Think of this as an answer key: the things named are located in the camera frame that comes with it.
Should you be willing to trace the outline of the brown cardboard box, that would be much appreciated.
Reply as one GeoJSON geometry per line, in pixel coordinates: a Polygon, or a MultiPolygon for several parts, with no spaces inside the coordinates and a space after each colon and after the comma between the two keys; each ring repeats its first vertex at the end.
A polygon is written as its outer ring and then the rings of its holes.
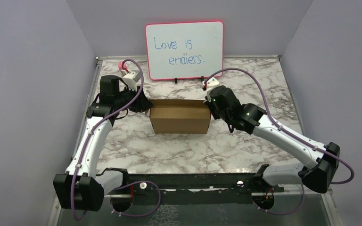
{"type": "Polygon", "coordinates": [[[149,119],[156,134],[206,134],[211,113],[203,100],[152,99],[149,119]]]}

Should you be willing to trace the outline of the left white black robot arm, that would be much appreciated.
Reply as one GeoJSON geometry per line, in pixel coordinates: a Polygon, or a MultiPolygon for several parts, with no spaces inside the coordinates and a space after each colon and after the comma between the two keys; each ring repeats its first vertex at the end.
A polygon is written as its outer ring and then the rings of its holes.
{"type": "Polygon", "coordinates": [[[122,77],[101,77],[99,93],[86,111],[86,126],[77,151],[65,172],[56,174],[53,180],[63,209],[98,211],[105,195],[129,189],[127,170],[109,168],[97,174],[96,169],[104,142],[121,119],[120,112],[141,113],[153,106],[142,86],[143,77],[136,71],[122,77]]]}

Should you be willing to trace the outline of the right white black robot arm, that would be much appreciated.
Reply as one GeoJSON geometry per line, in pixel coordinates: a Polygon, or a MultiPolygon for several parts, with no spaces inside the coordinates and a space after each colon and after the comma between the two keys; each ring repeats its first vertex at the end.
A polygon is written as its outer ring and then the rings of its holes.
{"type": "Polygon", "coordinates": [[[264,192],[279,184],[302,184],[317,193],[327,192],[339,167],[334,157],[340,156],[340,146],[311,140],[288,127],[277,128],[264,109],[252,103],[241,104],[224,85],[204,86],[203,90],[204,103],[213,118],[226,122],[230,132],[236,129],[263,138],[299,160],[296,164],[266,167],[253,179],[256,190],[264,192]]]}

